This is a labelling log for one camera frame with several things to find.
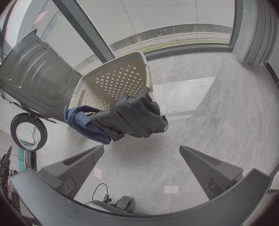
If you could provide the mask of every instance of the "glass window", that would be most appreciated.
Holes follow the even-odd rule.
[[[36,22],[38,15],[42,13],[45,13],[44,16]],[[6,39],[10,41],[11,47],[14,47],[34,28],[37,29],[36,35],[43,42],[50,44],[72,68],[85,60],[87,66],[89,62],[96,63],[94,66],[100,65],[100,61],[90,47],[51,0],[18,0],[7,24]]]
[[[179,8],[171,6],[172,1],[180,1]],[[209,38],[205,38],[205,35],[201,35],[201,38],[193,36],[193,39],[189,39],[188,33],[220,33],[217,20],[212,21],[213,13],[220,11],[222,7],[233,8],[234,0],[207,3],[206,6],[209,6],[210,11],[207,21],[210,23],[206,24],[197,23],[199,10],[196,10],[194,0],[190,1],[162,0],[162,6],[159,7],[159,0],[147,0],[145,4],[142,0],[78,0],[116,56],[138,50],[137,43],[141,43],[142,51],[148,51],[148,46],[151,46],[151,49],[158,49],[185,43],[206,43],[207,39],[212,43],[216,40],[218,43],[224,43],[217,38],[217,35],[208,35]],[[227,24],[223,25],[231,27],[232,24],[226,21],[234,20],[234,10],[231,9],[224,16],[222,21]],[[175,39],[175,34],[180,34],[179,40]],[[160,39],[163,36],[166,36],[166,42]],[[130,38],[131,43],[123,42],[126,38]]]
[[[212,31],[212,25],[207,24],[207,25],[206,25],[206,31],[207,31],[207,32],[211,32],[211,31]]]
[[[232,34],[233,28],[228,27],[228,34]]]
[[[201,25],[201,31],[202,31],[202,32],[207,32],[207,31],[206,31],[206,24],[202,24],[202,25]]]
[[[197,32],[197,25],[196,24],[192,24],[192,32]]]
[[[219,32],[219,25],[212,25],[211,32]]]
[[[202,29],[201,24],[198,24],[198,25],[197,25],[197,32],[201,32],[201,31],[202,31],[201,29]]]
[[[181,33],[180,25],[175,25],[174,27],[175,27],[176,34]]]
[[[220,33],[228,33],[228,27],[220,26]]]

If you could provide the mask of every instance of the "window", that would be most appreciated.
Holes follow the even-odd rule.
[[[228,27],[220,26],[220,33],[228,33]]]
[[[212,25],[211,32],[219,32],[219,25]]]
[[[179,44],[229,43],[234,0],[206,3],[209,16],[204,23],[198,22],[199,10],[195,0],[161,1],[160,7],[159,0],[147,0],[145,4],[142,0],[78,0],[116,56],[138,49],[146,52]],[[172,6],[172,1],[179,1],[179,8]],[[223,14],[222,7],[231,9]],[[222,24],[217,24],[214,17],[222,17]]]

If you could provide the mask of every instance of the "washing machine door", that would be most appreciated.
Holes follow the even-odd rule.
[[[47,129],[37,115],[21,113],[11,122],[11,136],[20,148],[35,152],[45,145]]]

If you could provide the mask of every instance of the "cable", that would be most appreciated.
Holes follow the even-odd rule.
[[[105,183],[101,183],[101,184],[97,185],[97,187],[95,188],[95,191],[94,191],[93,194],[92,194],[92,201],[93,201],[93,195],[95,194],[97,188],[98,188],[100,185],[102,185],[102,184],[104,184],[104,185],[106,186],[107,194],[108,194],[108,187],[107,187],[107,185],[106,185]]]

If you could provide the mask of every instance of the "wheel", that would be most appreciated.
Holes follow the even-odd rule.
[[[134,198],[123,196],[117,202],[116,208],[128,213],[132,213],[135,206]]]
[[[21,113],[11,121],[11,136],[23,150],[35,152],[45,145],[47,129],[36,115]]]

